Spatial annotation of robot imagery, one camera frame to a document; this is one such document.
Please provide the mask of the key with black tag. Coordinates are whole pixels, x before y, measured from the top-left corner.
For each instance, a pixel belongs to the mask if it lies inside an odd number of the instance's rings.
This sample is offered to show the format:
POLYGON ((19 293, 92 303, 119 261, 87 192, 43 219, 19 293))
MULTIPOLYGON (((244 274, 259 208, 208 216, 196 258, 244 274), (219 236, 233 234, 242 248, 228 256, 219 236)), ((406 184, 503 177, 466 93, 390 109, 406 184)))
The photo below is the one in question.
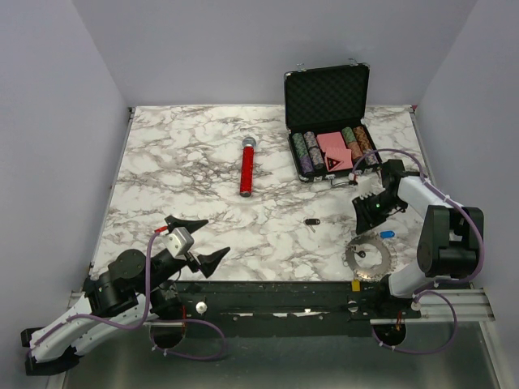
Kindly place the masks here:
POLYGON ((315 233, 315 228, 321 224, 320 219, 317 218, 307 218, 303 221, 303 223, 313 232, 315 233))

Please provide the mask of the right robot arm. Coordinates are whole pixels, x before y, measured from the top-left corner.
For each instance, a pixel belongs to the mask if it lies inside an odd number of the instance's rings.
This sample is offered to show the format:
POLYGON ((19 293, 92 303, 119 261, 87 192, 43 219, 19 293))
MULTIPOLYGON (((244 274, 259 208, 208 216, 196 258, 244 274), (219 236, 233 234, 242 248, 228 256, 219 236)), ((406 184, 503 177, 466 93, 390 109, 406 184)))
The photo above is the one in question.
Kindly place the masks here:
POLYGON ((423 175, 405 169, 402 160, 382 164, 378 194, 353 199, 356 234, 382 225, 394 212, 414 209, 423 219, 416 260, 386 277, 387 289, 373 297, 375 312, 392 317, 411 298, 438 284, 471 281, 484 262, 484 215, 477 207, 464 207, 440 192, 423 175))

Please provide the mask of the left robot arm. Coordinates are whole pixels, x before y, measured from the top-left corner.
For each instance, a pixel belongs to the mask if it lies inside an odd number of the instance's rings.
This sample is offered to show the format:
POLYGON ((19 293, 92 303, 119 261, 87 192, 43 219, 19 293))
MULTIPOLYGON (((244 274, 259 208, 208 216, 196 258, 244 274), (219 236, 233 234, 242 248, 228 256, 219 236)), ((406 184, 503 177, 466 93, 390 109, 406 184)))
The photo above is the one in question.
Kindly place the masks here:
POLYGON ((172 277, 187 268, 209 278, 230 251, 225 247, 209 255, 191 253, 193 232, 206 224, 167 216, 145 251, 124 250, 106 271, 85 279, 80 296, 66 313, 45 327, 23 330, 26 375, 64 373, 115 331, 134 331, 153 321, 179 326, 179 335, 153 344, 165 355, 172 353, 192 321, 172 277))

